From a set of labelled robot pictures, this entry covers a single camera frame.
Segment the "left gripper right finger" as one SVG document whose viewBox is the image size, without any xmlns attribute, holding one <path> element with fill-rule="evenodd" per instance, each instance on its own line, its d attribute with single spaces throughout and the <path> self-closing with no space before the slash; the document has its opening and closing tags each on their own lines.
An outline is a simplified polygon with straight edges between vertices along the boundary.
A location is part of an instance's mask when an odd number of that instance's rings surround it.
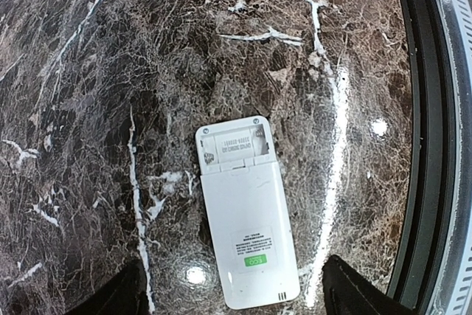
<svg viewBox="0 0 472 315">
<path fill-rule="evenodd" d="M 324 306 L 327 314 L 415 314 L 394 301 L 338 255 L 331 255 L 322 267 Z"/>
</svg>

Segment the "white remote control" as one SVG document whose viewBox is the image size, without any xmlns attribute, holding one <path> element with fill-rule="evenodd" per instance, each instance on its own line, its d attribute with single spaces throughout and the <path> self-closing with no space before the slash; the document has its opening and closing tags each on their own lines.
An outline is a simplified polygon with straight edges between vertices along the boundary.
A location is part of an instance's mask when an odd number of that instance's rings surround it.
<svg viewBox="0 0 472 315">
<path fill-rule="evenodd" d="M 294 239 L 268 120 L 205 125 L 195 143 L 226 305 L 240 310 L 296 299 Z"/>
</svg>

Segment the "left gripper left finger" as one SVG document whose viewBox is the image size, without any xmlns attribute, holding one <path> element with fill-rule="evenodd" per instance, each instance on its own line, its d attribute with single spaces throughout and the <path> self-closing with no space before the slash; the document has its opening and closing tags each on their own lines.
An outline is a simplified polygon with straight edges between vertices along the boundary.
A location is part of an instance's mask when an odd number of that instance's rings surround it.
<svg viewBox="0 0 472 315">
<path fill-rule="evenodd" d="M 132 260 L 86 301 L 66 314 L 149 314 L 146 275 L 141 260 Z"/>
</svg>

